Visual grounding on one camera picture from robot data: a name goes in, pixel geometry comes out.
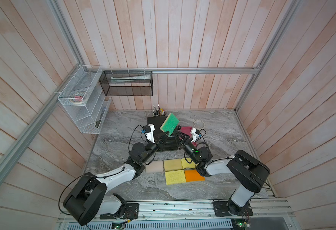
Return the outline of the pink bottom drawer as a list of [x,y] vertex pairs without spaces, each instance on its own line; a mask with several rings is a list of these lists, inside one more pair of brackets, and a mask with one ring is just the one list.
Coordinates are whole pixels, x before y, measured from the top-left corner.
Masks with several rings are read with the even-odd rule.
[[[181,128],[181,132],[184,132],[184,133],[186,133],[186,134],[192,136],[191,133],[190,133],[191,130],[192,130],[192,128],[193,128],[193,127],[191,127],[191,126],[190,126],[190,127],[189,127],[189,126],[182,127],[182,128]],[[192,144],[193,144],[195,147],[197,146],[197,143],[196,143],[196,142],[192,142]]]

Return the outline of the green and yellow sponge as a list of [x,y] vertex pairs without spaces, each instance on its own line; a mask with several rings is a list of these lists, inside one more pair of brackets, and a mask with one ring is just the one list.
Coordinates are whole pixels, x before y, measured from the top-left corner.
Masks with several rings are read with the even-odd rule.
[[179,120],[177,117],[173,113],[170,113],[161,125],[160,130],[164,133],[168,132],[169,136],[171,136],[178,124]]

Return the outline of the white foam sponge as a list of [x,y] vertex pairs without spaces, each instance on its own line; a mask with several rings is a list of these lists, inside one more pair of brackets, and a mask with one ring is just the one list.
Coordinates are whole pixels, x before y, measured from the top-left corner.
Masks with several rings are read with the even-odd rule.
[[163,161],[153,161],[151,164],[146,165],[146,173],[161,173],[164,172]]

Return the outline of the orange and yellow sponge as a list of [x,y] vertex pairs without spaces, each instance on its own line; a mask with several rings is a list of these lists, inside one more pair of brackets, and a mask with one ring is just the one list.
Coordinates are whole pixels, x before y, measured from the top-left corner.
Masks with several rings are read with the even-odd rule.
[[187,183],[205,180],[205,177],[201,176],[196,170],[185,170],[184,174]]

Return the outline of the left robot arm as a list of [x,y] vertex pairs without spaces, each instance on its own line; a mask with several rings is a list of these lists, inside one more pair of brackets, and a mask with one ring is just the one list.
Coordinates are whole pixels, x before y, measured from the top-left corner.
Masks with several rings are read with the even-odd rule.
[[126,201],[118,194],[105,194],[117,186],[139,177],[146,162],[157,150],[163,150],[169,132],[154,137],[153,142],[138,142],[129,151],[129,157],[119,168],[94,175],[90,172],[79,177],[79,181],[63,201],[63,207],[81,226],[87,225],[98,215],[125,218]]

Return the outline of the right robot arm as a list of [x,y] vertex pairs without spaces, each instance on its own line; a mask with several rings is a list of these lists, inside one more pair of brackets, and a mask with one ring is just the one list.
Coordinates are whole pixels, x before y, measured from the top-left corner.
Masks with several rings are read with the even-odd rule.
[[197,149],[193,146],[193,138],[179,130],[173,131],[178,148],[185,151],[200,176],[209,177],[216,174],[233,174],[240,182],[226,203],[227,212],[231,216],[239,216],[246,212],[250,199],[259,193],[270,175],[270,169],[243,150],[226,158],[213,160],[206,142]]

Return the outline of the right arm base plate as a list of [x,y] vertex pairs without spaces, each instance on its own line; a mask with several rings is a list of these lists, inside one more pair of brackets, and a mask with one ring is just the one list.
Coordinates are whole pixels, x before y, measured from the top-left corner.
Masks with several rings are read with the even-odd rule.
[[212,202],[216,217],[244,217],[253,216],[253,210],[249,201],[243,206],[238,207],[232,201],[220,201],[218,199]]

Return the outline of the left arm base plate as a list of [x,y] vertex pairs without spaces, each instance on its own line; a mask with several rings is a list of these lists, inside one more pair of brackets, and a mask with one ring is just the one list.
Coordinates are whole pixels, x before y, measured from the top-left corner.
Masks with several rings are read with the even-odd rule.
[[115,214],[102,214],[100,219],[130,219],[134,220],[138,218],[139,214],[139,204],[138,203],[127,203],[122,205],[122,207]]

